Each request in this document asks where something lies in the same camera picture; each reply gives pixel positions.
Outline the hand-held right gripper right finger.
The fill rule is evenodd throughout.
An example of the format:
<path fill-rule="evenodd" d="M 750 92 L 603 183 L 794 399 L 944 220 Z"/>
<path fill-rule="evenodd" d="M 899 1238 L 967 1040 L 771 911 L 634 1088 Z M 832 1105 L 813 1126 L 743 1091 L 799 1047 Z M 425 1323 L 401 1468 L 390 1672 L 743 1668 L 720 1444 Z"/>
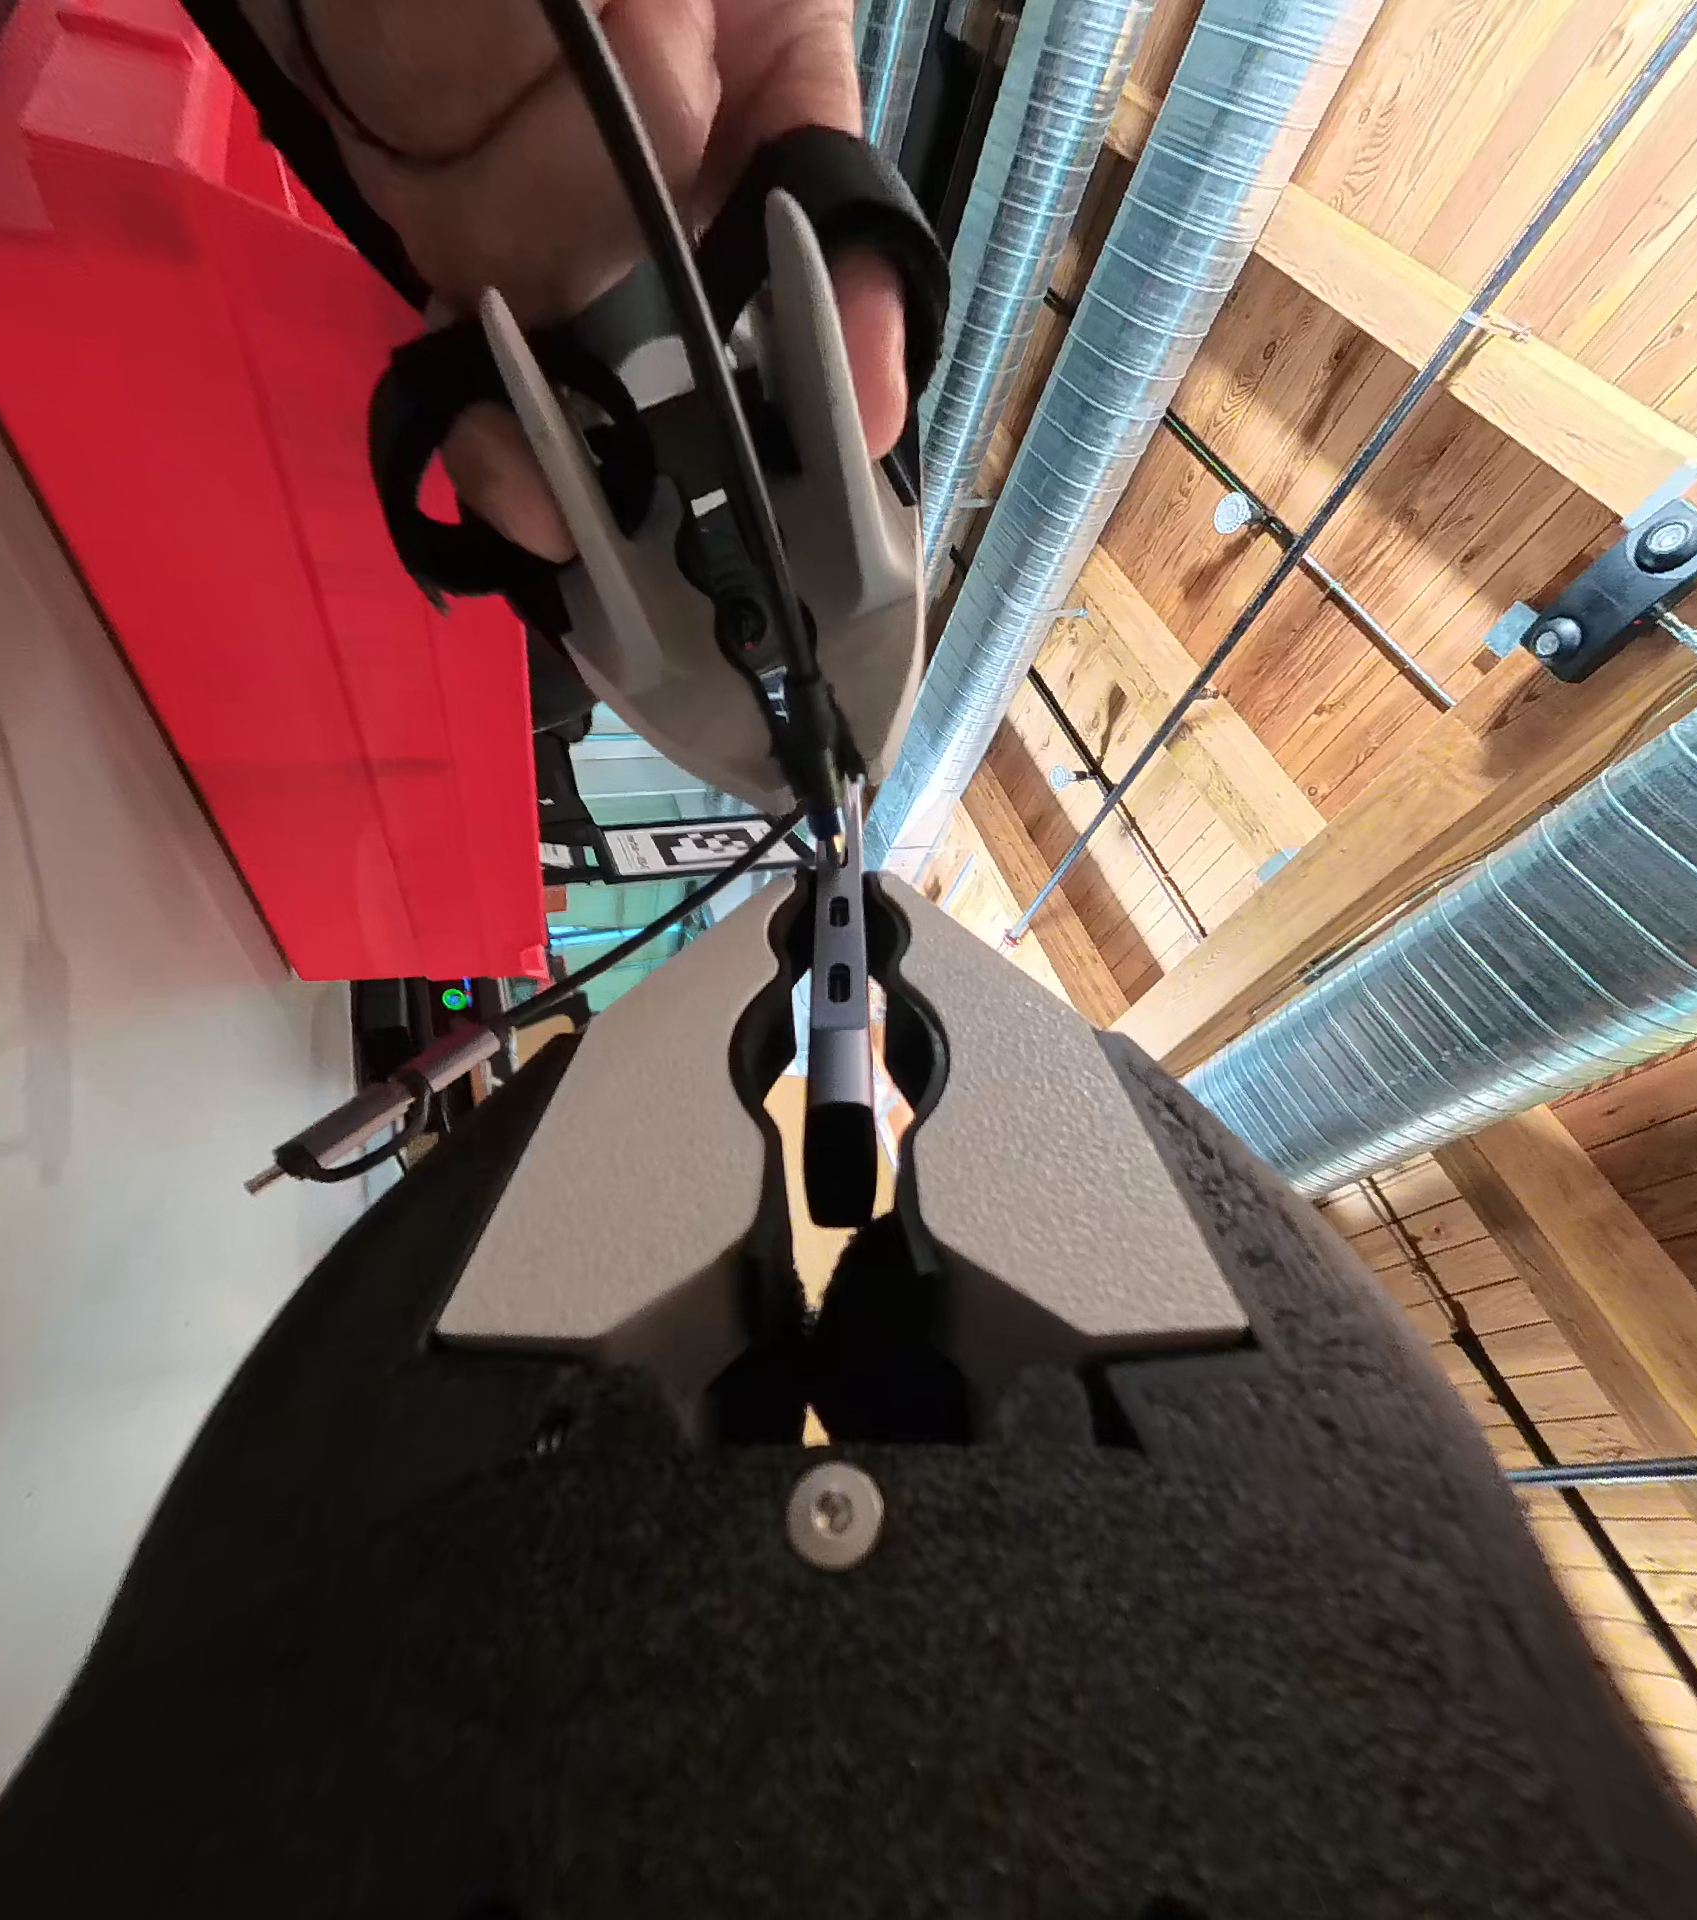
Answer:
<path fill-rule="evenodd" d="M 874 891 L 906 933 L 897 998 L 937 1040 L 908 1145 L 950 1349 L 1241 1344 L 1244 1309 L 1099 1033 L 908 884 Z"/>

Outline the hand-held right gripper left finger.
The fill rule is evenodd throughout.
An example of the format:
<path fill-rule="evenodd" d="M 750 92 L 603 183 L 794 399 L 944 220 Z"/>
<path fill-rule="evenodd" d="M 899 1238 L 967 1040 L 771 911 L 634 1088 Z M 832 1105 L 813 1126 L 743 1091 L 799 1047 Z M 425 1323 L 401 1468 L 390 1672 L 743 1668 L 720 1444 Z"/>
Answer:
<path fill-rule="evenodd" d="M 436 1335 L 553 1358 L 739 1358 L 804 1316 L 764 1084 L 787 1056 L 773 881 L 578 1039 Z"/>

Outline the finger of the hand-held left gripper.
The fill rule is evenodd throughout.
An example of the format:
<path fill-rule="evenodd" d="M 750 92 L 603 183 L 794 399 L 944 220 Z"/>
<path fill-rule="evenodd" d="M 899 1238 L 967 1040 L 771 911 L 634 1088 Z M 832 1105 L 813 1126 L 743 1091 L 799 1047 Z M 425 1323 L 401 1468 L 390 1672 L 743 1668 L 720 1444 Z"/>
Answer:
<path fill-rule="evenodd" d="M 888 777 L 925 667 L 920 507 L 864 442 L 834 285 L 787 190 L 764 200 L 764 390 L 792 446 L 776 525 L 864 777 Z"/>
<path fill-rule="evenodd" d="M 620 363 L 538 346 L 496 288 L 476 320 L 571 553 L 553 569 L 578 679 L 664 756 L 748 804 L 799 804 L 764 565 L 746 555 L 715 425 L 678 339 Z"/>

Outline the grey hub with black cable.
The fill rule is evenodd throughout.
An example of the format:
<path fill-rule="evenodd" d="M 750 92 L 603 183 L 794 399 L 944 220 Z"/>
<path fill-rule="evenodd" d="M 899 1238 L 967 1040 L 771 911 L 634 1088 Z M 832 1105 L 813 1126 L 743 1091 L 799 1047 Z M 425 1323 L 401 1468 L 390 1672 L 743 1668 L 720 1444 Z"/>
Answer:
<path fill-rule="evenodd" d="M 808 1095 L 801 1168 L 806 1205 L 820 1230 L 850 1231 L 869 1224 L 876 1198 L 880 1138 L 869 1017 L 867 916 L 864 914 L 862 781 L 850 781 L 841 802 L 839 844 L 816 858 L 811 874 L 813 933 L 809 949 Z M 638 953 L 685 914 L 759 865 L 794 832 L 794 816 L 769 823 L 764 835 L 715 877 L 701 884 L 674 911 L 645 925 L 603 961 L 571 979 L 480 1023 L 464 1023 L 429 1044 L 415 1063 L 368 1086 L 290 1140 L 271 1149 L 245 1181 L 259 1195 L 271 1184 L 352 1184 L 392 1161 L 424 1128 L 432 1098 L 473 1068 L 496 1063 L 513 1032 L 562 1010 L 599 974 Z"/>

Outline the red plastic bin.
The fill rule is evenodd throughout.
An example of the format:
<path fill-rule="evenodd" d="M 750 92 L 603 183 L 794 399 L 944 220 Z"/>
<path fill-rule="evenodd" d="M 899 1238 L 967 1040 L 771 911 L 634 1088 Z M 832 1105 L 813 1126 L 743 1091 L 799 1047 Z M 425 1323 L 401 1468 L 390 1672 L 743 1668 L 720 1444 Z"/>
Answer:
<path fill-rule="evenodd" d="M 0 427 L 259 916 L 303 979 L 543 979 L 522 626 L 375 498 L 420 328 L 180 6 L 8 15 Z"/>

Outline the grey desk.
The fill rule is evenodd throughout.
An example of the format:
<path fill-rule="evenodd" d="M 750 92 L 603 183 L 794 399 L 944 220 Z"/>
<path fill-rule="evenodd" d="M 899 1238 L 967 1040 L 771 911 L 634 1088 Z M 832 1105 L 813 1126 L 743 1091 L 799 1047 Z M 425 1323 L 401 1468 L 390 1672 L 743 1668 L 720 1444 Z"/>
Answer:
<path fill-rule="evenodd" d="M 390 1184 L 243 1191 L 348 1040 L 0 434 L 0 1791 L 231 1370 Z"/>

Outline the person's left hand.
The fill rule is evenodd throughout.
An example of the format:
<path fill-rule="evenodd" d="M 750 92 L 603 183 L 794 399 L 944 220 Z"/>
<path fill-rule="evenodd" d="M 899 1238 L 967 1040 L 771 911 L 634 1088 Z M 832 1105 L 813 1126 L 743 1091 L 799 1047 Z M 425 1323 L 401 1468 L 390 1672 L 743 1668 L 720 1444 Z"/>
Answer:
<path fill-rule="evenodd" d="M 587 4 L 678 214 L 706 228 L 764 144 L 860 130 L 853 4 Z M 375 207 L 459 318 L 492 288 L 525 332 L 610 290 L 645 246 L 539 4 L 310 2 L 254 23 L 312 90 Z"/>

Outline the black framed tag sign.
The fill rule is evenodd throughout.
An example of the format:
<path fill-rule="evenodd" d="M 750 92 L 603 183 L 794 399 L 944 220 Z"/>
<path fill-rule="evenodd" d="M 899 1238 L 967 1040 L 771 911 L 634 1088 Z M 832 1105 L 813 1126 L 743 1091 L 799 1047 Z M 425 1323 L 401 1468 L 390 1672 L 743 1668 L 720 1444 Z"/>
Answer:
<path fill-rule="evenodd" d="M 759 814 L 604 826 L 597 830 L 599 874 L 617 884 L 706 881 L 760 849 L 760 872 L 806 867 L 808 846 L 795 833 L 776 840 L 774 832 L 773 821 Z"/>

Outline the black power station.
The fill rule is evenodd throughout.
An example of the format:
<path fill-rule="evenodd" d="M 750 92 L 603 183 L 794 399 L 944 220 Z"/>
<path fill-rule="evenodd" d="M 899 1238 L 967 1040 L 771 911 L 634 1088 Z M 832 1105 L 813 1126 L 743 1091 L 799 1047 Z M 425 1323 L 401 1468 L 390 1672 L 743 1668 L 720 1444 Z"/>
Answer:
<path fill-rule="evenodd" d="M 480 975 L 350 982 L 355 1088 L 389 1077 L 464 1023 L 496 1019 L 508 1007 L 508 986 Z"/>

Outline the foil wrapped duct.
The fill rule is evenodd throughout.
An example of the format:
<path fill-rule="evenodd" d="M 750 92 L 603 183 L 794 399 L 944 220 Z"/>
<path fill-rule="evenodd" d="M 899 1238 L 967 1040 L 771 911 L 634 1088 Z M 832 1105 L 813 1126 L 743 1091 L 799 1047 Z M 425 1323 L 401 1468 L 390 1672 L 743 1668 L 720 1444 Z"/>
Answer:
<path fill-rule="evenodd" d="M 915 877 L 936 849 L 1379 9 L 1195 18 L 871 807 L 871 868 Z"/>

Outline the silver round duct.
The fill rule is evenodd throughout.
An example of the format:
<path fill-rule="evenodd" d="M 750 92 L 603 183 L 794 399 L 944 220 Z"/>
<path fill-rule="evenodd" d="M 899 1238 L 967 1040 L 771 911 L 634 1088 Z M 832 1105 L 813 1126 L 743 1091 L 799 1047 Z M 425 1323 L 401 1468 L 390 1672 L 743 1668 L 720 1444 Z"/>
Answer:
<path fill-rule="evenodd" d="M 1090 183 L 1149 2 L 1032 2 L 1004 64 L 951 255 L 937 363 L 920 402 L 922 563 L 934 588 L 1013 363 Z"/>

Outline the silver spiral duct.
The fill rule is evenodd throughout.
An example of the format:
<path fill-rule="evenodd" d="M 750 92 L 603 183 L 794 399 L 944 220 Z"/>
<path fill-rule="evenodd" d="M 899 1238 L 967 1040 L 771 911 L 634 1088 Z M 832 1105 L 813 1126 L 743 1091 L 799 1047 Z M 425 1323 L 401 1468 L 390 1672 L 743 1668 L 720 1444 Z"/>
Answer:
<path fill-rule="evenodd" d="M 1228 1044 L 1190 1093 L 1307 1195 L 1697 1040 L 1697 709 Z"/>

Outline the black ceiling bracket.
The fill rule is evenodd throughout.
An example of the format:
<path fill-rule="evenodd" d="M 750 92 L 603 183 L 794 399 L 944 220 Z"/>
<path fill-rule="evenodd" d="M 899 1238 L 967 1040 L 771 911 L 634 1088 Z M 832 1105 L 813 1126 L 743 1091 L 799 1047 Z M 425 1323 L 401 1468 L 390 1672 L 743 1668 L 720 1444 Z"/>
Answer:
<path fill-rule="evenodd" d="M 1607 551 L 1540 609 L 1512 607 L 1486 635 L 1497 660 L 1526 653 L 1581 684 L 1697 588 L 1697 505 L 1675 497 L 1632 514 Z"/>

